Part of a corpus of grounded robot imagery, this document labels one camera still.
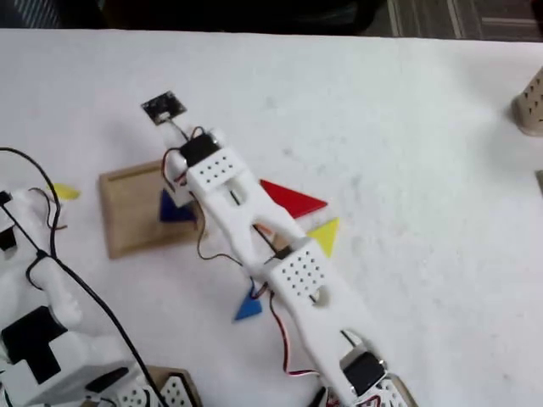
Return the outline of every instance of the black object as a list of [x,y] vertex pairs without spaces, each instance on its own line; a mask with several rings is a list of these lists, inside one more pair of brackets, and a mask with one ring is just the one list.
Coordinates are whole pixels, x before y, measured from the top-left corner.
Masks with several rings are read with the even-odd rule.
[[103,390],[119,381],[123,376],[128,374],[128,368],[120,367],[114,371],[110,371],[88,383],[85,389],[89,392],[101,393]]
[[187,167],[192,167],[200,161],[207,159],[211,154],[219,151],[215,139],[209,134],[202,134],[190,139],[179,148],[179,153],[187,161]]
[[60,372],[49,343],[66,332],[48,307],[39,307],[2,330],[12,364],[26,360],[38,384]]
[[15,246],[17,246],[17,241],[15,240],[14,227],[11,226],[0,233],[0,249],[5,252]]
[[11,201],[11,195],[5,191],[0,192],[0,205],[5,205]]
[[361,396],[384,376],[384,368],[370,352],[364,352],[348,365],[343,373]]
[[319,407],[319,405],[321,405],[321,401],[325,393],[326,393],[326,388],[321,387],[321,389],[318,392],[316,392],[315,397],[308,404],[307,407]]
[[142,108],[156,125],[171,120],[187,111],[187,108],[179,102],[179,99],[176,98],[176,95],[174,95],[172,91],[152,98],[142,104]]

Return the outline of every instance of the red triangle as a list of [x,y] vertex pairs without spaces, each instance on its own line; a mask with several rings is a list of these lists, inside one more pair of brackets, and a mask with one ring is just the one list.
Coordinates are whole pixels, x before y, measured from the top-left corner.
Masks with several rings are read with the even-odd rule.
[[293,191],[280,185],[273,184],[269,181],[260,180],[260,184],[264,188],[270,198],[276,204],[283,206],[293,218],[310,214],[311,212],[324,208],[328,203]]

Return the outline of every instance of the hole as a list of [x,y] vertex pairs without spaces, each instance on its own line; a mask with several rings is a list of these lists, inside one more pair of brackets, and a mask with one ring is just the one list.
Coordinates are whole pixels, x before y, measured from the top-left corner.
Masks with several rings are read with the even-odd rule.
[[314,307],[326,308],[330,305],[330,293],[328,292],[326,286],[320,286],[312,297],[314,298]]

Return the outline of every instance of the floor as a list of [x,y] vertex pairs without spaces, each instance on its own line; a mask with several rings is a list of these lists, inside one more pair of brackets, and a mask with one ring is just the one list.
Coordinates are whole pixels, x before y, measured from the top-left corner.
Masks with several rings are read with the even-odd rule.
[[538,42],[534,4],[543,9],[538,0],[384,0],[362,35]]

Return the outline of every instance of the wire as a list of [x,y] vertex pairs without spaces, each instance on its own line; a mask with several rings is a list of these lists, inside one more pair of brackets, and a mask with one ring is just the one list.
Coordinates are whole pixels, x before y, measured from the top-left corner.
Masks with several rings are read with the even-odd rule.
[[273,298],[275,297],[275,293],[273,291],[270,292],[270,311],[273,314],[273,317],[275,318],[275,321],[279,325],[279,330],[281,331],[281,336],[283,337],[283,371],[287,373],[289,376],[309,376],[309,375],[317,375],[320,376],[320,373],[318,371],[315,371],[313,369],[305,369],[302,371],[289,371],[288,370],[288,363],[290,359],[290,342],[288,340],[288,332],[287,327],[283,324],[283,321],[281,321],[281,318],[277,314],[277,312],[273,308]]
[[204,237],[204,232],[205,232],[205,213],[204,213],[204,209],[202,208],[202,205],[201,205],[200,201],[198,201],[198,198],[196,198],[196,195],[194,195],[192,192],[190,194],[193,196],[194,202],[198,206],[199,213],[202,215],[202,229],[200,229],[200,233],[198,235],[198,241],[196,242],[196,252],[198,253],[198,256],[202,260],[213,260],[213,259],[217,259],[219,257],[224,257],[226,259],[229,259],[229,260],[233,261],[234,263],[236,263],[240,267],[243,267],[244,265],[242,265],[241,261],[234,259],[230,254],[217,253],[217,254],[213,254],[212,256],[204,256],[202,254],[201,245],[202,245],[202,238]]
[[[33,188],[30,188],[29,191],[38,192],[40,195],[42,195],[45,198],[45,202],[47,202],[47,204],[48,204],[48,214],[47,214],[47,218],[45,218],[45,223],[46,223],[46,225],[48,226],[49,229],[53,229],[53,227],[51,226],[51,223],[49,222],[49,219],[51,218],[51,200],[52,199],[41,188],[33,187]],[[68,225],[57,226],[57,231],[60,231],[60,230],[65,229],[67,227],[68,227]]]
[[2,210],[6,213],[6,215],[9,216],[9,219],[11,219],[15,223],[15,225],[20,229],[20,231],[23,232],[23,235],[25,235],[26,239],[28,239],[28,241],[32,244],[32,246],[34,246],[34,248],[39,251],[40,248],[36,245],[36,242],[34,242],[34,240],[32,240],[30,236],[28,236],[28,233],[26,233],[26,230],[23,229],[20,223],[14,218],[13,215],[11,215],[11,212],[8,211],[8,208],[6,208],[4,205],[1,205],[1,206],[2,206]]
[[170,117],[166,119],[166,121],[168,123],[170,123],[171,125],[173,125],[177,131],[179,131],[181,133],[181,135],[183,136],[183,138],[185,139],[185,141],[187,142],[188,141],[188,136],[187,136],[187,133],[183,131],[183,129],[181,127],[179,127],[178,125],[176,125],[175,121],[173,121]]
[[194,127],[193,133],[190,135],[190,139],[191,139],[191,140],[194,140],[194,138],[196,137],[196,130],[200,130],[200,131],[201,131],[201,132],[200,132],[200,136],[201,136],[202,134],[205,134],[205,128],[202,127],[201,125],[197,125],[196,127]]
[[172,148],[168,148],[165,151],[164,155],[162,156],[162,164],[160,166],[160,174],[162,174],[162,178],[164,179],[165,183],[168,184],[168,187],[170,187],[170,189],[172,191],[175,191],[175,188],[173,187],[173,184],[170,182],[170,180],[168,180],[168,178],[166,178],[166,173],[165,173],[166,158],[168,157],[168,154],[171,153],[172,151],[179,151],[179,148],[172,147]]
[[375,407],[381,407],[381,397],[380,397],[379,395],[377,395],[377,394],[374,394],[374,395],[373,395],[372,397],[370,397],[368,400],[362,401],[362,402],[361,402],[360,404],[358,404],[358,405],[360,405],[360,406],[368,406],[368,405],[370,405],[370,403],[371,403],[372,401],[375,401],[375,400],[377,400],[377,405],[376,405]]
[[13,153],[16,155],[19,155],[26,161],[30,162],[36,169],[39,171],[39,173],[42,175],[45,182],[48,184],[49,190],[51,191],[53,195],[53,201],[56,205],[56,209],[54,211],[54,217],[53,217],[53,224],[51,228],[51,232],[49,234],[49,249],[51,250],[51,256],[57,257],[57,248],[56,248],[56,242],[55,242],[55,232],[57,231],[57,226],[59,224],[59,216],[60,216],[60,201],[59,201],[59,195],[57,194],[57,191],[54,189],[54,185],[51,182],[51,179],[47,175],[47,173],[43,170],[43,168],[28,154],[23,153],[22,151],[11,148],[11,147],[0,147],[0,152],[7,152],[7,153]]
[[28,233],[26,233],[26,231],[23,229],[23,227],[20,225],[20,223],[9,213],[9,211],[2,205],[2,209],[6,212],[6,214],[14,221],[15,225],[17,225],[17,227],[19,227],[19,229],[23,232],[23,234],[25,235],[25,237],[34,245],[34,247],[36,248],[37,250],[37,257],[39,258],[40,255],[43,255],[45,257],[50,257],[52,260],[54,260],[57,265],[59,265],[59,267],[66,273],[68,274],[68,276],[70,276],[96,303],[97,305],[102,309],[102,311],[109,317],[109,319],[111,320],[111,322],[113,323],[113,325],[117,328],[117,330],[119,331],[119,334],[121,335],[121,337],[123,338],[123,340],[125,341],[126,343],[126,346],[128,346],[128,348],[130,349],[130,351],[132,352],[132,355],[134,356],[134,359],[136,360],[139,368],[141,369],[143,375],[145,376],[145,379],[147,380],[149,386],[153,389],[154,393],[156,394],[157,398],[159,399],[159,401],[164,405],[164,407],[168,407],[168,404],[166,403],[165,401],[165,398],[164,396],[162,396],[162,394],[160,393],[160,390],[157,388],[156,384],[154,383],[153,381],[153,378],[151,377],[151,374],[149,373],[148,369],[147,369],[147,366],[145,365],[145,363],[143,363],[143,360],[142,360],[142,357],[140,356],[140,354],[138,353],[136,347],[134,346],[134,344],[132,343],[132,340],[130,339],[130,337],[128,336],[128,334],[126,333],[125,331],[125,328],[121,325],[121,323],[119,322],[119,320],[117,319],[116,315],[114,314],[114,312],[111,310],[111,308],[106,304],[105,301],[103,301],[93,290],[92,288],[90,288],[86,283],[85,281],[83,281],[83,279],[81,279],[77,273],[75,273],[70,267],[68,267],[67,265],[65,265],[58,257],[57,257],[57,254],[56,254],[56,247],[55,247],[55,232],[57,230],[57,224],[59,223],[59,211],[60,211],[60,204],[59,204],[59,196],[57,195],[56,191],[54,190],[54,187],[53,187],[53,183],[51,182],[50,178],[48,177],[47,173],[43,170],[43,168],[34,160],[32,159],[30,156],[28,156],[27,154],[15,149],[15,148],[8,148],[8,147],[2,147],[0,148],[0,151],[6,151],[6,152],[10,152],[10,153],[14,153],[14,154],[17,154],[19,155],[20,157],[28,160],[29,162],[31,162],[38,170],[39,172],[42,174],[43,178],[45,179],[46,183],[48,184],[48,187],[49,189],[51,190],[51,192],[53,193],[53,199],[54,199],[54,202],[56,204],[56,209],[55,209],[55,215],[54,215],[54,219],[53,219],[53,227],[51,228],[50,230],[50,234],[49,234],[49,237],[50,237],[50,247],[51,247],[51,254],[47,254],[45,251],[43,251],[42,249],[40,249],[35,243],[34,241],[31,239],[31,237],[28,235]]
[[255,279],[253,277],[250,277],[251,279],[251,293],[250,293],[250,297],[251,299],[258,299],[260,297],[262,297],[262,295],[267,291],[268,289],[268,283],[265,282],[264,284],[262,284],[262,287],[260,287],[260,290],[258,290],[256,293],[255,293]]
[[[240,201],[239,201],[238,197],[236,197],[236,194],[234,193],[234,191],[230,191],[230,195],[232,196],[232,199],[234,200],[234,202],[239,206]],[[270,242],[270,240],[266,237],[266,235],[264,234],[263,231],[261,231],[256,225],[253,225],[253,229],[255,229],[256,232],[260,235],[260,237],[262,237],[264,242],[266,242],[266,244],[273,251],[274,254],[279,253],[279,250],[277,250],[277,248],[275,246],[273,246],[273,243]]]

